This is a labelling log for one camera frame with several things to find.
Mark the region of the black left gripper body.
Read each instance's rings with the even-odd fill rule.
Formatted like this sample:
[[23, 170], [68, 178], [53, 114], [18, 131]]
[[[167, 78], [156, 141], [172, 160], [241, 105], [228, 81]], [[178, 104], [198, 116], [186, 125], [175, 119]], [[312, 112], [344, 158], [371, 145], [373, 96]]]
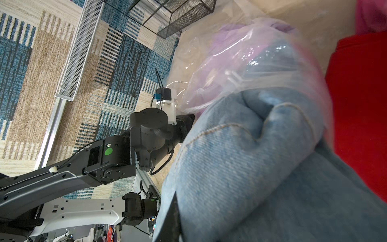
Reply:
[[195, 116], [177, 116], [176, 121], [177, 124], [170, 124], [167, 113], [157, 108], [130, 115], [130, 148], [137, 156], [140, 170], [152, 171], [165, 156], [172, 155], [192, 129]]

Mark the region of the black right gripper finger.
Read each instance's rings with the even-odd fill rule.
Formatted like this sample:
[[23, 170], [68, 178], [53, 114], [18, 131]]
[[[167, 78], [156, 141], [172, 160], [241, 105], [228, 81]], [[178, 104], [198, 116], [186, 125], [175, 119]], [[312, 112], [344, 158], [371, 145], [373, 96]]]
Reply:
[[166, 200], [161, 202], [153, 241], [182, 242], [182, 227], [176, 191], [168, 203]]

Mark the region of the blue denim jeans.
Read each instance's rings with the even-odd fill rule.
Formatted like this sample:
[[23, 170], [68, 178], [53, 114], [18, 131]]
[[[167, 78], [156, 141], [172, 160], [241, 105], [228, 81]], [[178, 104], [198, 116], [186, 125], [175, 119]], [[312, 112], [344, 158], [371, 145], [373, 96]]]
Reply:
[[162, 187], [167, 203], [176, 191], [182, 242], [386, 241], [386, 203], [324, 131], [318, 106], [290, 88], [213, 103]]

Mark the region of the clear plastic vacuum bag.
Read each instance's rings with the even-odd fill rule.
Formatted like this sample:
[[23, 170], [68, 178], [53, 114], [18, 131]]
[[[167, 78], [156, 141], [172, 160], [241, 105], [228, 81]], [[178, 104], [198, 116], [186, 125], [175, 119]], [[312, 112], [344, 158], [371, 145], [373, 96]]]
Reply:
[[175, 50], [167, 86], [176, 107], [200, 113], [231, 93], [290, 88], [308, 96], [334, 142], [333, 107], [317, 59], [298, 30], [268, 17], [249, 1], [226, 1], [191, 24]]

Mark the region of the lilac garment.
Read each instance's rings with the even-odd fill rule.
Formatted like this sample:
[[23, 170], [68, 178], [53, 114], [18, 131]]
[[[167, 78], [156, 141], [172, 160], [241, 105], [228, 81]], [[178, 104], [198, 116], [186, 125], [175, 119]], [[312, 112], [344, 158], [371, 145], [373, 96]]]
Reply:
[[200, 109], [231, 93], [275, 86], [298, 70], [292, 28], [274, 23], [222, 31], [181, 97], [184, 109]]

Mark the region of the red garment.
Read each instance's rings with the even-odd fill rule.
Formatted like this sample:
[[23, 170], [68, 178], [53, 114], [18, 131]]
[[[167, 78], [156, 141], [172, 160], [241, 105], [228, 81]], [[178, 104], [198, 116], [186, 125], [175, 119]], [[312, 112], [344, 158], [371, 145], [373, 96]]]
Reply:
[[341, 39], [326, 82], [335, 151], [382, 200], [387, 199], [387, 34]]

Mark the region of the pink trousers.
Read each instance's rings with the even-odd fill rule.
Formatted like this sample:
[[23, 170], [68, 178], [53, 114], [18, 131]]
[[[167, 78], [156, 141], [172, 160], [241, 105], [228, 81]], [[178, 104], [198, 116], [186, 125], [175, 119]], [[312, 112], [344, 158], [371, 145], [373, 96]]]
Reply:
[[387, 31], [387, 0], [358, 0], [355, 11], [357, 35]]

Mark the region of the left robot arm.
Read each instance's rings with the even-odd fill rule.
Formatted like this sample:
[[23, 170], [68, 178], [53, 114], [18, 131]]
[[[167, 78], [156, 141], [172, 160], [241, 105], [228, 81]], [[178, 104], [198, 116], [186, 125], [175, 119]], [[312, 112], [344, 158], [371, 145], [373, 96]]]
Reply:
[[65, 195], [134, 177], [154, 175], [191, 130], [193, 114], [168, 121], [165, 110], [132, 113], [121, 135], [87, 144], [70, 158], [23, 175], [1, 175], [1, 241], [24, 242], [59, 229], [92, 224], [139, 225], [156, 217], [161, 197], [149, 186], [146, 198], [129, 192], [116, 199], [69, 200]]

